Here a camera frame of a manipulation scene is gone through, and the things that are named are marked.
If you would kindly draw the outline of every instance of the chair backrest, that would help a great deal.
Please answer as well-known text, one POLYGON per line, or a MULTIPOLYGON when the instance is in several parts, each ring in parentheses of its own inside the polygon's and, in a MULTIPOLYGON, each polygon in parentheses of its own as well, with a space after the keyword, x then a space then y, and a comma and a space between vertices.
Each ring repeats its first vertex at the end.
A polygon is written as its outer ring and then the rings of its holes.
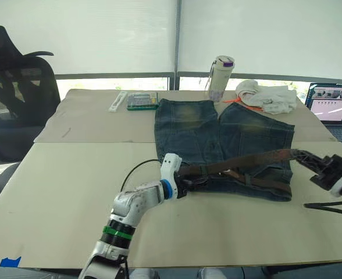
POLYGON ((59 102, 48 62, 23 56, 0 26, 0 128, 45 126, 59 102))

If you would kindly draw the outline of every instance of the brown leather belt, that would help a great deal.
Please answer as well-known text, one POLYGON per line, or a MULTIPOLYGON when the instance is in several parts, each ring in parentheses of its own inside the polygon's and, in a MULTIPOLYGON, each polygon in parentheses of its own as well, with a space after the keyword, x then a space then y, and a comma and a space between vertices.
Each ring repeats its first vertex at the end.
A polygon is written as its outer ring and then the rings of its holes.
POLYGON ((263 180, 240 174, 238 167, 255 167, 267 164, 279 163, 284 160, 292 160, 297 156, 297 149, 278 149, 261 154, 247 155, 229 160, 202 166, 185 166, 179 169, 180 176, 208 176, 210 174, 225 174, 234 179, 263 189, 284 191, 291 195, 291 188, 288 184, 272 180, 263 180))

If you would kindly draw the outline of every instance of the window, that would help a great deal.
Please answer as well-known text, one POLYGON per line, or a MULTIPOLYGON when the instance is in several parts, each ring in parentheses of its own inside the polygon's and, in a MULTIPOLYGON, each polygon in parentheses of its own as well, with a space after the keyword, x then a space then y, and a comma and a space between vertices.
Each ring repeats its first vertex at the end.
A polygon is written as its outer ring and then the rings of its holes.
MULTIPOLYGON (((181 77, 180 90, 205 90, 207 77, 181 77)), ((243 79, 230 78, 226 90, 236 90, 243 79)), ((256 80, 259 85, 263 86, 281 86, 287 85, 290 90, 296 90, 298 98, 304 103, 307 97, 310 83, 304 81, 286 81, 286 80, 256 80)))
POLYGON ((57 80, 61 100, 70 89, 91 90, 168 90, 167 77, 146 78, 88 78, 75 80, 57 80))

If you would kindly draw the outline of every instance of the orange strap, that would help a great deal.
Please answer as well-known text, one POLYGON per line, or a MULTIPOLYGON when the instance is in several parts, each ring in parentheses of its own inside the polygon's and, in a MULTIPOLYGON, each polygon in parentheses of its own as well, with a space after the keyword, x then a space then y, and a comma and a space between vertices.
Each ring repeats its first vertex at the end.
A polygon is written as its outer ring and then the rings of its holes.
MULTIPOLYGON (((226 100, 226 101, 223 101, 223 103, 238 103, 238 102, 242 102, 242 99, 241 99, 241 97, 238 97, 238 98, 236 98, 236 99, 232 99, 232 100, 226 100)), ((245 108, 247 108, 247 109, 251 109, 251 110, 259 110, 259 111, 263 111, 263 109, 262 108, 258 108, 258 107, 256 107, 256 106, 247 106, 247 105, 245 105, 245 104, 241 104, 241 105, 243 105, 245 108)))

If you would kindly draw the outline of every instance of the beige table top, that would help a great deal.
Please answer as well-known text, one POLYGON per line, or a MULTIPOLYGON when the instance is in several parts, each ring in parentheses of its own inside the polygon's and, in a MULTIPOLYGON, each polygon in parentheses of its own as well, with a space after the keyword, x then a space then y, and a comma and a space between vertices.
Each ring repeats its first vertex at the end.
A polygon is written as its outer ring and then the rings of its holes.
MULTIPOLYGON (((342 156, 339 142, 293 142, 319 156, 342 156)), ((0 261, 20 267, 82 268, 120 185, 155 144, 35 144, 0 196, 0 261)), ((313 185, 296 162, 293 200, 191 193, 143 217, 130 246, 132 267, 234 266, 342 260, 342 215, 306 209, 341 200, 313 185)), ((134 172, 127 189, 159 178, 157 162, 134 172)))
MULTIPOLYGON (((108 111, 119 92, 70 90, 35 142, 155 142, 154 111, 128 112, 125 102, 117 112, 108 111)), ((205 99, 203 91, 159 91, 159 96, 178 101, 205 99)), ((236 98, 234 91, 227 91, 225 99, 232 98, 236 98)), ((219 103, 216 111, 220 114, 228 105, 219 103)), ((291 113, 261 114, 295 125, 293 141, 336 141, 300 100, 291 113)))

